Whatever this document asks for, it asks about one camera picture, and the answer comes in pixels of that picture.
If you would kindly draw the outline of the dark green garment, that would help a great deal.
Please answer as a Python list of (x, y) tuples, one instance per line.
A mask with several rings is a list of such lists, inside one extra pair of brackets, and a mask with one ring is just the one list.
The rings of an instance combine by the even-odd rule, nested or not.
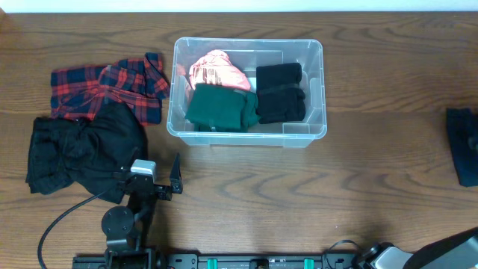
[(185, 119), (196, 132), (247, 132), (260, 120), (255, 93), (232, 87), (198, 84)]

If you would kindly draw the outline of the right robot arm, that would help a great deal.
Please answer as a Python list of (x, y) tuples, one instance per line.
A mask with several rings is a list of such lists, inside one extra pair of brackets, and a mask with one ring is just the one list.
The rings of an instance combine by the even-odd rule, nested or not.
[(375, 244), (356, 258), (363, 269), (477, 269), (477, 228), (452, 235), (415, 253), (392, 243)]

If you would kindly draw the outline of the black garment with strap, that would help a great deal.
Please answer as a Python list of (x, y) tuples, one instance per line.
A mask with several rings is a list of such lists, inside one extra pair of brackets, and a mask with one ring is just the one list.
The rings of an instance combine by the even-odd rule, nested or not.
[(305, 93), (300, 88), (299, 63), (256, 68), (256, 95), (260, 124), (302, 121), (305, 118)]

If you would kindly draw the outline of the pink shirt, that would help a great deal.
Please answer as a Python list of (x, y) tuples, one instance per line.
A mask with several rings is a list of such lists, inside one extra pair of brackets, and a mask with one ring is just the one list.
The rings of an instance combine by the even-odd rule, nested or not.
[(251, 89), (246, 75), (230, 61), (223, 50), (215, 49), (197, 60), (189, 69), (190, 86), (212, 84), (240, 90)]

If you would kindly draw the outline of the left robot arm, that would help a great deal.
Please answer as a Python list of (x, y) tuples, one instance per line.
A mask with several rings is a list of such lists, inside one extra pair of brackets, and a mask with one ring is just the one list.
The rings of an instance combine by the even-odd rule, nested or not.
[(102, 267), (166, 268), (164, 256), (145, 243), (157, 201), (170, 201), (174, 194), (183, 192), (180, 155), (175, 156), (168, 185), (156, 184), (156, 163), (141, 159), (130, 167), (123, 167), (115, 177), (119, 179), (118, 188), (128, 196), (128, 203), (113, 207), (102, 218), (107, 244)]

